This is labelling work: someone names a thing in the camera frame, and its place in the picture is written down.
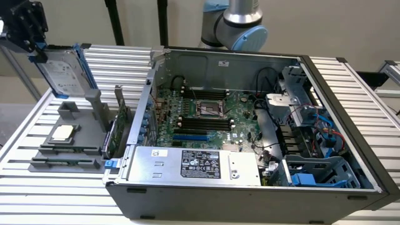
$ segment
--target black cable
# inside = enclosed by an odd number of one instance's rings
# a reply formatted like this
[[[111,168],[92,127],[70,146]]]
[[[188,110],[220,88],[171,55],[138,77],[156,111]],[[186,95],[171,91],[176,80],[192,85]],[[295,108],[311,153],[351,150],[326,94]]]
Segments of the black cable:
[[[264,99],[262,99],[262,98],[258,98],[258,99],[255,100],[255,103],[254,103],[254,108],[256,109],[256,102],[258,102],[258,101],[266,102],[266,107],[263,107],[263,104],[260,104],[262,109],[264,109],[264,110],[267,111],[267,113],[268,113],[268,115],[270,115],[270,118],[271,118],[271,120],[272,120],[272,122],[274,122],[276,128],[280,129],[280,125],[279,125],[279,123],[276,122],[276,120],[274,119],[274,117],[272,117],[272,115],[271,115],[267,101],[266,101]]]
[[[259,93],[259,76],[260,76],[262,71],[266,70],[266,69],[272,69],[272,70],[275,71],[276,75],[279,75],[279,72],[278,72],[276,69],[272,68],[272,67],[264,67],[264,68],[262,68],[262,69],[258,71],[258,73],[256,73],[256,95],[258,95],[258,93]],[[270,82],[267,76],[266,76],[266,79],[267,79],[267,81],[268,81],[268,85],[270,85],[271,91],[274,91],[274,86],[272,86],[272,84],[271,84],[271,82]]]
[[[264,148],[268,148],[268,147],[271,147],[272,145],[278,145],[279,143],[274,143],[274,144],[271,144],[271,145],[267,145]]]
[[[183,75],[175,75],[172,80],[171,80],[171,85],[170,85],[170,89],[174,90],[174,81],[176,78],[182,78],[183,80],[186,80],[186,77]]]
[[[392,107],[390,107],[388,106],[388,108],[391,109],[391,110],[394,110],[395,111],[395,113],[396,113],[396,116],[399,116],[400,115],[400,110],[398,111],[396,109],[394,109]]]

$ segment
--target white wall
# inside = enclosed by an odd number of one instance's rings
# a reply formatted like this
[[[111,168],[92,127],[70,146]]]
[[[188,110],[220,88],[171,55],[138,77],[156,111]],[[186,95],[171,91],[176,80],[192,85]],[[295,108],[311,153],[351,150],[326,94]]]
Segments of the white wall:
[[[156,0],[119,0],[132,45],[159,45]],[[202,0],[170,0],[170,45],[196,47]],[[262,51],[344,57],[358,70],[400,60],[400,0],[260,0],[270,38]]]
[[[42,0],[48,43],[114,45],[103,0]],[[156,0],[118,0],[127,45],[160,44]],[[203,0],[170,0],[170,45],[196,47]],[[270,38],[263,52],[346,57],[358,70],[376,70],[384,60],[400,60],[400,0],[260,0]],[[26,56],[18,58],[40,77]],[[15,75],[0,55],[0,75]]]

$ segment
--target metal slat table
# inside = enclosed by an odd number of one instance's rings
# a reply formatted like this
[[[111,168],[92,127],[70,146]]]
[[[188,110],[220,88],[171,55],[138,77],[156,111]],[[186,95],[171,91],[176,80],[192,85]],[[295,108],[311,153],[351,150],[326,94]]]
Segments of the metal slat table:
[[[94,45],[86,52],[102,100],[118,107],[115,85],[123,85],[127,104],[136,108],[150,69],[150,48]],[[392,178],[400,185],[399,127],[366,91],[355,72],[335,58],[312,58],[358,128],[360,129]],[[90,108],[80,98],[79,108]],[[103,182],[103,174],[30,172],[30,160],[38,153],[59,119],[62,100],[47,91],[0,151],[0,224],[108,225],[143,224],[130,221],[116,206]],[[152,224],[199,224],[152,221]],[[400,202],[378,211],[362,210],[336,225],[399,225]]]

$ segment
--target cable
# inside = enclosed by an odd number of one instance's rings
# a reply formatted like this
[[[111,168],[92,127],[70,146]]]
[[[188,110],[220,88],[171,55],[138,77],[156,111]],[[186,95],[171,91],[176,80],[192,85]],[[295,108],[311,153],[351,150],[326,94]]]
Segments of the cable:
[[[288,114],[286,124],[288,123],[290,118],[291,118],[291,115],[294,114],[294,112],[296,112],[298,109],[300,109],[303,106],[307,106],[307,105],[315,107],[314,105],[311,105],[311,104],[308,104],[308,103],[302,104],[300,106],[298,106],[298,107],[295,108],[295,110]]]
[[[323,129],[323,131],[324,131],[324,133],[327,133],[328,132],[328,129],[327,128],[324,128]],[[336,134],[340,138],[342,138],[342,149],[344,149],[344,143],[346,143],[346,140],[344,140],[344,136],[343,136],[343,134],[342,133],[339,133],[338,131],[335,131],[335,130],[332,130],[332,133],[334,134]]]
[[[271,147],[272,145],[278,145],[279,143],[274,143],[274,144],[271,144],[271,145],[267,145],[264,148],[268,148],[268,147]]]
[[[268,116],[270,116],[270,118],[271,118],[271,120],[272,120],[272,122],[274,122],[276,128],[280,129],[280,125],[279,125],[279,123],[276,122],[276,120],[274,119],[274,117],[272,117],[272,115],[271,115],[270,108],[268,108],[268,103],[267,103],[267,101],[266,101],[263,98],[258,98],[258,99],[255,100],[255,102],[254,102],[254,109],[256,109],[256,102],[258,102],[258,101],[262,101],[262,102],[266,103],[266,107],[263,107],[263,104],[260,104],[262,109],[264,109],[264,110],[267,111]]]
[[[195,91],[194,91],[194,88],[192,88],[192,86],[191,86],[191,84],[190,84],[190,82],[187,82],[188,83],[188,86],[190,86],[190,89],[192,90],[192,92],[194,92],[194,97],[195,97],[195,105],[196,105],[196,108],[198,109],[202,109],[199,106],[198,106],[198,98],[196,98],[196,94],[195,94]],[[211,113],[211,114],[214,114],[214,115],[218,115],[218,116],[220,116],[219,114],[216,114],[215,112],[210,112],[210,111],[207,111],[206,109],[202,109],[203,111],[206,111],[206,112],[208,112],[208,113]]]
[[[186,77],[183,75],[175,75],[172,80],[171,80],[171,85],[170,85],[171,90],[174,89],[174,81],[175,81],[176,78],[182,78],[183,80],[186,80]]]
[[[391,110],[394,110],[395,111],[395,113],[396,113],[396,116],[399,116],[400,115],[400,110],[398,111],[396,109],[394,109],[392,107],[390,107],[388,106],[388,108],[391,109]]]
[[[230,96],[235,95],[236,92],[238,92],[238,91],[234,91],[232,94],[227,95],[227,96],[222,99],[222,101],[223,101],[223,100],[227,100],[227,98],[230,98]]]
[[[279,72],[272,67],[264,67],[258,71],[258,73],[256,73],[256,96],[263,92],[263,86],[262,86],[262,90],[260,90],[260,93],[259,93],[259,76],[260,76],[262,71],[266,70],[266,69],[272,69],[275,71],[276,75],[279,75]],[[274,91],[274,86],[272,86],[268,79],[267,79],[267,81],[268,81],[268,84],[270,84],[271,91]]]
[[[232,106],[232,108],[228,109],[228,110],[224,112],[224,114],[227,114],[234,108],[235,108],[235,106]]]

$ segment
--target power supply label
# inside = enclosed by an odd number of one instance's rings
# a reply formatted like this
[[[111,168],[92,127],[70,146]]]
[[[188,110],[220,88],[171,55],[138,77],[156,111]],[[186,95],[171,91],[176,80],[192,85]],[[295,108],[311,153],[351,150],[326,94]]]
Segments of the power supply label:
[[[180,175],[187,178],[220,179],[220,153],[183,150]]]

